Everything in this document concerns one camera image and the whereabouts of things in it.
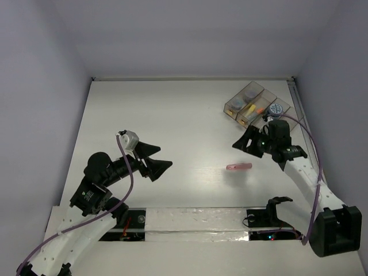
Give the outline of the pink highlighter pen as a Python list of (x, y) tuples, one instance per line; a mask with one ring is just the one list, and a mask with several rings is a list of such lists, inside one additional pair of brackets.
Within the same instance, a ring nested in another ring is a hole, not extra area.
[(249, 170), (252, 168), (251, 163), (236, 163), (236, 164), (229, 164), (226, 166), (226, 170), (228, 171), (243, 171)]

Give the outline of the grey orange highlighter pen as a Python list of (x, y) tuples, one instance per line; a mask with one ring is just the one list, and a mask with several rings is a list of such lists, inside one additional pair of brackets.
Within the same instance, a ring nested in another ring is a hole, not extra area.
[(257, 112), (253, 112), (253, 114), (251, 115), (251, 117), (250, 117), (250, 120), (253, 120), (254, 118), (257, 118), (258, 117), (258, 115), (259, 115), (259, 113), (257, 113)]

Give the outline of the yellow highlighter body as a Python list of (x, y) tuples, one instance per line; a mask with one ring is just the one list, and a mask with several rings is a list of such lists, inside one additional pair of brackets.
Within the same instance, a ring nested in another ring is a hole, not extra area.
[(252, 110), (248, 109), (247, 112), (244, 114), (244, 117), (249, 117), (252, 114)]

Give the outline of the blue lid pin jar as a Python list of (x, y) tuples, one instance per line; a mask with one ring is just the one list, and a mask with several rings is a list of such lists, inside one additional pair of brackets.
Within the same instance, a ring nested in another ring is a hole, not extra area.
[(283, 114), (283, 106), (279, 103), (272, 103), (268, 107), (267, 113), (272, 114), (274, 117), (280, 118)]

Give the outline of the paperclip jar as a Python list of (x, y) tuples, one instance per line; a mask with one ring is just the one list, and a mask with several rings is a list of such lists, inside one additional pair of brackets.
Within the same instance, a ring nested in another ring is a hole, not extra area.
[(231, 101), (231, 108), (236, 112), (242, 110), (244, 106), (245, 106), (245, 102), (242, 98), (234, 98)]
[(248, 104), (250, 103), (259, 93), (255, 90), (247, 90), (243, 94), (243, 101)]

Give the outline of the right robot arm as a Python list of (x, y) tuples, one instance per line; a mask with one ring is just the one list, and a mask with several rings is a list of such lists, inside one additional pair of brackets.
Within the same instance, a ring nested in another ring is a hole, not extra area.
[(259, 158), (271, 155), (302, 192), (311, 207), (302, 244), (310, 244), (319, 257), (359, 250), (361, 211), (334, 195), (323, 181), (322, 171), (315, 171), (302, 147), (292, 144), (288, 122), (270, 121), (263, 129), (249, 126), (232, 146)]

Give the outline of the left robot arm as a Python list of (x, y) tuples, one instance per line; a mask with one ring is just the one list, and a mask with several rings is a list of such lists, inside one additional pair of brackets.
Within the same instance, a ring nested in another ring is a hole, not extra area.
[(173, 164), (151, 159), (160, 147), (140, 142), (133, 132), (119, 132), (116, 141), (122, 156), (115, 161), (104, 152), (90, 156), (56, 232), (26, 257), (17, 275), (72, 275), (104, 234), (127, 221), (127, 198), (113, 197), (109, 186), (133, 178), (135, 171), (155, 181)]

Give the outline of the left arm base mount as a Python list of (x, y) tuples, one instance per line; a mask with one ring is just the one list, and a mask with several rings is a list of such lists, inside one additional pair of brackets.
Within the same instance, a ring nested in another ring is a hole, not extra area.
[(100, 238), (102, 242), (145, 241), (146, 209), (130, 209), (123, 224), (115, 226)]

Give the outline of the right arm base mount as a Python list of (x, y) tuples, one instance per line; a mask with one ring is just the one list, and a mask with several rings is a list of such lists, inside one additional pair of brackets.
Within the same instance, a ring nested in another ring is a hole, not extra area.
[(274, 197), (260, 209), (247, 209), (242, 224), (249, 228), (250, 241), (302, 240), (302, 233), (278, 218), (277, 205), (293, 202), (289, 197)]

